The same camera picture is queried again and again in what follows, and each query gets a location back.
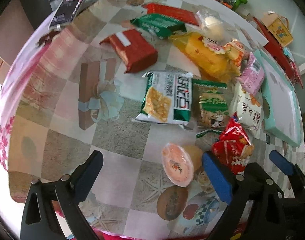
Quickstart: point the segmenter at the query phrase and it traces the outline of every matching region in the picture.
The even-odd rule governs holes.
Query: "white sticker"
[[[130,40],[123,33],[116,33],[116,36],[125,47],[131,44]]]

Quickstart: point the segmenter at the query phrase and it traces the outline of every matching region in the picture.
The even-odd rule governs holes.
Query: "green dumbbell-shaped object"
[[[235,2],[233,3],[233,7],[232,7],[232,10],[235,11],[239,5],[241,5],[242,3],[246,4],[248,3],[247,0],[235,0]]]

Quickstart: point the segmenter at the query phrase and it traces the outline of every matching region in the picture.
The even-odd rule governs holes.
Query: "pink jelly cup lid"
[[[162,150],[162,165],[172,183],[186,187],[193,179],[194,165],[189,154],[179,145],[167,143]]]

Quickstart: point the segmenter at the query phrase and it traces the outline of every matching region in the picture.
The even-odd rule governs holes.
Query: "pink snack package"
[[[240,82],[242,88],[251,95],[255,96],[259,91],[265,79],[265,71],[252,52],[249,55],[246,68],[241,76],[236,77],[236,79]]]

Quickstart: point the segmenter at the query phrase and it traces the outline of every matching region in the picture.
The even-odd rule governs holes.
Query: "checkered tablecloth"
[[[189,0],[142,1],[193,12],[200,8]],[[125,65],[111,46],[99,45],[108,35],[129,28],[129,20],[145,12],[141,6],[131,6],[129,0],[99,0],[23,66],[21,76],[10,73],[0,108],[0,160],[9,171],[12,197],[23,202],[32,178],[58,180],[83,163],[93,150],[99,150],[104,166],[87,200],[80,204],[93,227],[149,240],[202,236],[215,226],[225,203],[211,185],[205,187],[206,175],[200,169],[187,188],[188,196],[178,195],[169,189],[173,184],[161,164],[166,143],[195,144],[195,134],[177,125],[131,121],[139,113],[145,94],[146,80],[141,77],[145,71],[175,70],[200,76],[198,68],[171,43],[147,32],[142,35],[157,49],[158,62],[140,73],[124,74]],[[220,17],[230,35],[251,49],[249,43],[253,41],[229,19]],[[102,96],[105,91],[111,92],[110,98]],[[89,100],[90,94],[100,99],[102,107],[80,110],[79,103]],[[287,147],[264,130],[253,143],[251,161],[264,167],[286,196],[292,195],[287,178],[270,162],[268,154],[276,149],[302,167],[303,143],[299,148]],[[165,190],[174,203],[158,205]],[[187,201],[179,205],[181,197]],[[191,213],[190,208],[196,205],[193,218],[186,219],[183,213]],[[205,216],[209,208],[211,215]],[[170,212],[171,218],[161,218],[163,212]]]

